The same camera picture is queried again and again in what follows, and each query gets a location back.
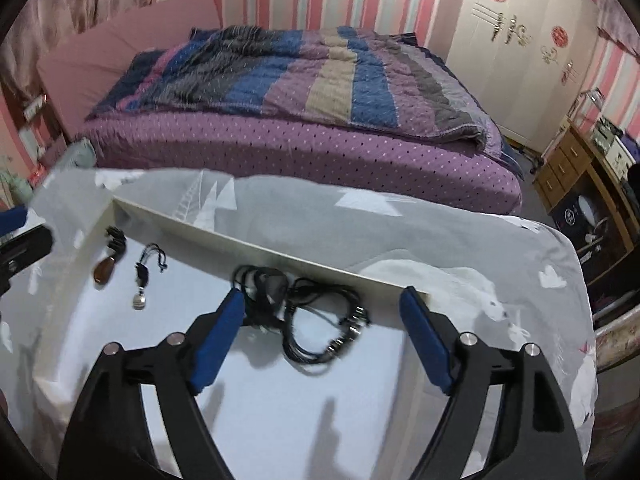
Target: white box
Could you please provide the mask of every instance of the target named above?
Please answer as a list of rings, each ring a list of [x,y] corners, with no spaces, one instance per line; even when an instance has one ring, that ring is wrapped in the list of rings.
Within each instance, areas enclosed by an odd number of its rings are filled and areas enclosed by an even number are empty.
[[[127,253],[100,290],[92,269],[106,253],[109,225],[125,231]],[[161,245],[169,266],[160,275],[149,260],[147,307],[135,311],[134,263],[149,242]],[[399,319],[402,288],[207,232],[122,199],[105,209],[58,286],[34,364],[38,408],[66,425],[102,346],[112,340],[125,349],[154,346],[185,331],[199,314],[217,309],[240,264],[351,285],[372,326],[340,360],[310,370],[283,357],[279,334],[241,329],[216,382],[197,398],[232,473],[238,480],[398,478],[426,380]],[[336,329],[300,311],[298,331],[301,344],[321,350]],[[143,398],[162,468],[178,474],[152,386],[143,387]]]

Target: blanket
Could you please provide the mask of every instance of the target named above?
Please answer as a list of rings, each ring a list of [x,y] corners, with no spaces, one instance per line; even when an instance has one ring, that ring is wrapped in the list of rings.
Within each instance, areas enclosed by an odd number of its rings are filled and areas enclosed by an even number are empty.
[[[138,54],[90,118],[156,110],[257,114],[429,143],[472,139],[479,151],[500,144],[495,124],[436,62],[352,27],[196,30],[185,44]]]

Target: wooden desk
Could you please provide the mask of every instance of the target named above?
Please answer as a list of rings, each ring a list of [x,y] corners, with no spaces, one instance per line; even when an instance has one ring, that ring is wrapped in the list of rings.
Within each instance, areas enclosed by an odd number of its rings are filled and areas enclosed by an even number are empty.
[[[616,174],[604,156],[572,124],[548,156],[533,183],[546,211],[553,214],[569,193],[581,194],[587,187],[595,189],[607,209],[616,236],[611,244],[611,264],[588,285],[596,282],[630,254],[640,238],[640,222],[626,198]]]

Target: mattress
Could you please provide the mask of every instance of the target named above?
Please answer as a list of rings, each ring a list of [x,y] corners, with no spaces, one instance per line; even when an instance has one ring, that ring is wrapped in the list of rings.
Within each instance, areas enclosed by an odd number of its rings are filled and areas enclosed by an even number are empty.
[[[517,177],[468,140],[430,146],[337,126],[212,112],[87,121],[98,166],[206,168],[393,192],[476,212],[517,214]]]

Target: wardrobe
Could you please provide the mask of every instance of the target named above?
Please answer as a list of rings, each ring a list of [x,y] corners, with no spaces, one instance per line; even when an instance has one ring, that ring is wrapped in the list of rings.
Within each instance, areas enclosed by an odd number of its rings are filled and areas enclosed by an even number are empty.
[[[543,152],[591,62],[591,0],[463,0],[447,65],[511,139]]]

